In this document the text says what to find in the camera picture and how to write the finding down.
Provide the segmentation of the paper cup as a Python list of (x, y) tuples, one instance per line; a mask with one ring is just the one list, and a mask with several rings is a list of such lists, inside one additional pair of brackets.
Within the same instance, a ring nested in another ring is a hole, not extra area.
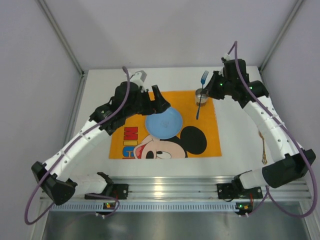
[(208, 101), (208, 95), (206, 93), (202, 93), (202, 89), (198, 88), (195, 91), (195, 104), (199, 107), (199, 106), (204, 106), (206, 105), (207, 101)]

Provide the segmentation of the blue metallic fork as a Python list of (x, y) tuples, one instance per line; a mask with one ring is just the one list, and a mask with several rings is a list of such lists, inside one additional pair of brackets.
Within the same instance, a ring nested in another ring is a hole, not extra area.
[(201, 83), (201, 91), (199, 93), (199, 101), (198, 101), (198, 109), (197, 109), (197, 113), (196, 113), (196, 120), (199, 119), (199, 115), (200, 115), (200, 108), (201, 108), (201, 104), (202, 104), (202, 96), (203, 96), (203, 90), (204, 90), (204, 85), (206, 83), (206, 79), (208, 77), (209, 72), (207, 70), (204, 71), (204, 73), (202, 74), (202, 77), (200, 79), (200, 83)]

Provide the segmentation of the blue plastic plate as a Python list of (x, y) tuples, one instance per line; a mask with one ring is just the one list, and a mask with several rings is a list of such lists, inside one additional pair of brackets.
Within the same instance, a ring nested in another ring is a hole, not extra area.
[(169, 107), (163, 113), (148, 115), (145, 119), (147, 132), (161, 140), (176, 136), (183, 127), (183, 118), (179, 111)]

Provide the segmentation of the orange cartoon mouse placemat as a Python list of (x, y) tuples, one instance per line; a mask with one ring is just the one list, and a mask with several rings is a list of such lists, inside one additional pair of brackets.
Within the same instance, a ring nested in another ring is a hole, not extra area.
[(180, 132), (169, 139), (159, 139), (148, 133), (147, 116), (132, 116), (112, 135), (109, 158), (162, 160), (222, 156), (213, 102), (209, 100), (200, 107), (196, 120), (195, 91), (167, 91), (163, 96), (182, 116)]

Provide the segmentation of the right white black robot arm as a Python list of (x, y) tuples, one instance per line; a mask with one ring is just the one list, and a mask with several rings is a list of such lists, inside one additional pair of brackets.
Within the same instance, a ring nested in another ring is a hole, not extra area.
[(213, 72), (204, 92), (216, 100), (230, 96), (238, 102), (262, 134), (273, 160), (269, 165), (235, 176), (233, 187), (239, 193), (266, 185), (276, 189), (304, 177), (308, 172), (306, 163), (312, 164), (316, 159), (314, 151), (305, 150), (290, 139), (265, 85), (250, 81), (243, 59), (224, 57), (222, 62), (222, 70)]

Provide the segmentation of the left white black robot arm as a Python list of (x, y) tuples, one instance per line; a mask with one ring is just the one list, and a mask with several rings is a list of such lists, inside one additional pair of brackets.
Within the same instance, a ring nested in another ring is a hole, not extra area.
[(95, 109), (82, 129), (58, 153), (31, 167), (42, 190), (57, 206), (73, 196), (106, 194), (112, 180), (103, 172), (72, 176), (75, 167), (100, 142), (108, 139), (126, 120), (134, 115), (148, 116), (165, 112), (171, 105), (157, 85), (152, 86), (154, 99), (141, 85), (122, 82), (114, 96)]

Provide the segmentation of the gold spoon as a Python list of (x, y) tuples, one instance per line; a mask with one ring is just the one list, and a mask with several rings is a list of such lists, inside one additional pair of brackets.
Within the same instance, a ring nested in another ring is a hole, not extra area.
[(267, 155), (266, 155), (265, 138), (263, 137), (263, 135), (260, 131), (258, 132), (258, 134), (262, 140), (262, 159), (261, 159), (261, 162), (264, 165), (266, 165), (268, 163), (268, 161), (267, 161)]

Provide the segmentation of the right aluminium frame post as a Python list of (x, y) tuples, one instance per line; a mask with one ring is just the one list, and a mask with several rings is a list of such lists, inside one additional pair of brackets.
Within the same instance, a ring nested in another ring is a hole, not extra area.
[(300, 10), (305, 4), (305, 0), (295, 0), (293, 7), (290, 9), (288, 15), (286, 16), (284, 22), (281, 24), (279, 31), (277, 32), (275, 38), (273, 39), (270, 47), (267, 49), (265, 56), (262, 59), (260, 66), (258, 67), (259, 73), (262, 74), (268, 63), (270, 62), (272, 56), (275, 54), (276, 50), (280, 46), (282, 40), (286, 36), (288, 30), (292, 26), (295, 18), (297, 17)]

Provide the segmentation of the aluminium frame post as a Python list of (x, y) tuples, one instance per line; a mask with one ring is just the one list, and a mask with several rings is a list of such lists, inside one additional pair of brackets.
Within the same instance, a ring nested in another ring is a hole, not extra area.
[(288, 30), (292, 26), (295, 18), (297, 17), (300, 10), (305, 4), (305, 0), (295, 0), (293, 7), (290, 9), (288, 15), (286, 16), (284, 22), (281, 24), (279, 31), (277, 32), (275, 38), (273, 39), (270, 47), (267, 49), (265, 56), (262, 59), (260, 66), (258, 67), (259, 73), (262, 74), (268, 63), (270, 62), (272, 56), (275, 54), (276, 50), (280, 46), (282, 40), (286, 36)]
[(65, 34), (61, 30), (56, 18), (54, 17), (52, 11), (50, 10), (47, 2), (45, 0), (35, 0), (37, 5), (39, 6), (40, 10), (43, 12), (45, 18), (47, 19), (48, 23), (50, 24), (54, 34), (58, 38), (60, 44), (62, 45), (63, 49), (65, 50), (68, 58), (72, 62), (73, 66), (75, 67), (76, 71), (79, 73), (80, 76), (85, 74), (80, 62), (77, 60), (74, 51), (72, 50)]

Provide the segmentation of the aluminium rail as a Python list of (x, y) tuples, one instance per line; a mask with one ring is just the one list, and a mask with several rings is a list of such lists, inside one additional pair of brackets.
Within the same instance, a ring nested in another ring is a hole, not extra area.
[[(231, 182), (227, 176), (216, 177), (112, 177), (116, 184), (128, 184), (128, 200), (217, 200), (217, 184)], [(279, 202), (309, 201), (311, 191), (304, 180), (270, 188)]]

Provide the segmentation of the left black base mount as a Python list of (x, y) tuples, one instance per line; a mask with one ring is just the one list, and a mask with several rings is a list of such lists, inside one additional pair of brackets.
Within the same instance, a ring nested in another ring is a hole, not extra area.
[(126, 200), (129, 193), (129, 185), (124, 183), (114, 183), (108, 185), (102, 193), (89, 193), (85, 194), (84, 198), (86, 200), (108, 200), (111, 198), (117, 200)]

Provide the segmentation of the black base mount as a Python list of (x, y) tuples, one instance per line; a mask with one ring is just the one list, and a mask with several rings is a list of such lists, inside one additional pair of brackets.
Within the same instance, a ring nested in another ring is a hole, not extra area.
[(260, 187), (254, 187), (250, 189), (238, 190), (231, 183), (218, 183), (217, 194), (220, 200), (232, 201), (238, 199), (262, 199), (263, 193)]
[(129, 185), (124, 183), (114, 183), (108, 185), (102, 193), (89, 193), (85, 194), (84, 198), (86, 200), (108, 200), (111, 198), (117, 200), (126, 200), (129, 193)]

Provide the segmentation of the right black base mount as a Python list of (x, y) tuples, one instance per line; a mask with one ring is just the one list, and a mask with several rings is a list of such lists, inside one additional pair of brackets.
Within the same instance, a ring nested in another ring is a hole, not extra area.
[(218, 183), (217, 194), (220, 200), (232, 201), (238, 199), (262, 199), (263, 193), (260, 187), (254, 187), (250, 189), (238, 190), (231, 183)]

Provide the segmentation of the left aluminium frame post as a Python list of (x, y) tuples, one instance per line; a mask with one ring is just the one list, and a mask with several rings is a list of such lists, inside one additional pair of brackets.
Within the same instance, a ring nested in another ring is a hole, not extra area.
[(77, 60), (74, 51), (72, 50), (65, 34), (61, 30), (56, 18), (54, 17), (52, 11), (50, 10), (47, 2), (45, 0), (35, 0), (37, 5), (39, 6), (40, 10), (43, 12), (45, 18), (47, 19), (48, 23), (50, 24), (54, 34), (58, 38), (60, 44), (62, 45), (63, 49), (65, 50), (68, 58), (72, 62), (73, 66), (75, 67), (76, 71), (79, 73), (80, 76), (85, 74), (80, 62)]

